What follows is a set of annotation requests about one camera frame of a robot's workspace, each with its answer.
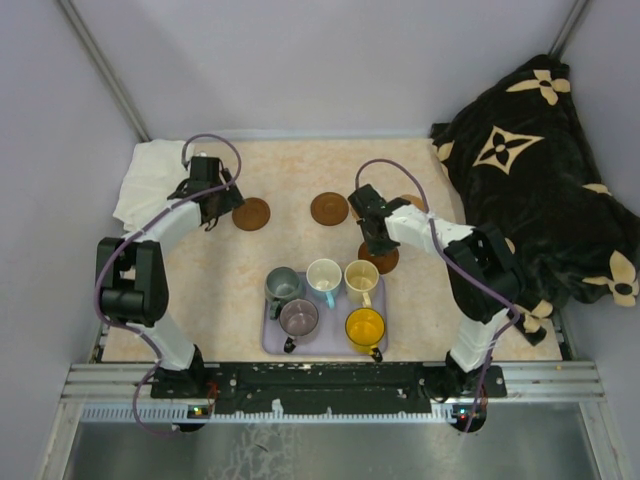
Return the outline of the dark wooden coaster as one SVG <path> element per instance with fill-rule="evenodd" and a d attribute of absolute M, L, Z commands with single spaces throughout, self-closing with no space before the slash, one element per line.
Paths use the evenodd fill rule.
<path fill-rule="evenodd" d="M 232 212 L 234 225 L 243 231 L 257 231 L 270 220 L 271 211 L 268 203 L 257 197 L 250 197 L 244 204 Z"/>
<path fill-rule="evenodd" d="M 346 219 L 349 213 L 349 204 L 339 193 L 323 192 L 312 200 L 310 212 L 317 223 L 324 226 L 336 226 Z"/>

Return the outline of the brown wooden coaster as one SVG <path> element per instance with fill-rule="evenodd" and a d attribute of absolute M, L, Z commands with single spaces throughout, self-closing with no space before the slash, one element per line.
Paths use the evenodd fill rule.
<path fill-rule="evenodd" d="M 384 255 L 372 255 L 365 242 L 359 246 L 357 254 L 359 260 L 366 260 L 372 263 L 380 275 L 386 275 L 393 271 L 399 262 L 398 249 L 394 249 Z"/>

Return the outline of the light woven coaster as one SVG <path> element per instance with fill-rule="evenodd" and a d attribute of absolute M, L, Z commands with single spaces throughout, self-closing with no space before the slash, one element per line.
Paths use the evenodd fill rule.
<path fill-rule="evenodd" d="M 423 212 L 426 212 L 426 208 L 424 206 L 424 202 L 422 201 L 422 199 L 420 197 L 415 196 L 415 195 L 411 195 L 411 194 L 403 194 L 403 195 L 401 195 L 401 198 L 407 200 L 408 202 L 410 202 L 412 205 L 414 205 L 419 210 L 421 210 Z"/>

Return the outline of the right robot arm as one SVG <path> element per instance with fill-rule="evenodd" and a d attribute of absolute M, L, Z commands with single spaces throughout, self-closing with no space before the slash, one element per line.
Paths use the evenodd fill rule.
<path fill-rule="evenodd" d="M 525 286 L 504 235 L 489 224 L 451 223 L 404 198 L 387 201 L 370 184 L 356 189 L 348 202 L 371 255 L 387 255 L 410 245 L 445 262 L 462 314 L 457 339 L 448 352 L 454 365 L 446 380 L 454 393 L 470 395 L 482 383 L 480 367 L 496 342 L 502 318 L 516 310 L 515 301 Z"/>

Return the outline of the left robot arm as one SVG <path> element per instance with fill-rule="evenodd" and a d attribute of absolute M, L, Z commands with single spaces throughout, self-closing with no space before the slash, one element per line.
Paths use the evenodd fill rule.
<path fill-rule="evenodd" d="M 165 256 L 187 234 L 244 204 L 237 176 L 216 157 L 191 158 L 189 176 L 146 225 L 97 246 L 94 306 L 115 328 L 135 333 L 155 352 L 158 366 L 174 371 L 172 383 L 184 395 L 201 394 L 208 373 L 194 364 L 196 345 L 168 313 Z"/>

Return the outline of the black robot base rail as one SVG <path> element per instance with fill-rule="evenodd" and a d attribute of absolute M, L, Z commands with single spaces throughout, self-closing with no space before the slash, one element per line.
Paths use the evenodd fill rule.
<path fill-rule="evenodd" d="M 429 413 L 432 401 L 476 394 L 480 372 L 441 362 L 209 363 L 194 373 L 154 374 L 153 399 L 210 400 L 217 414 Z"/>

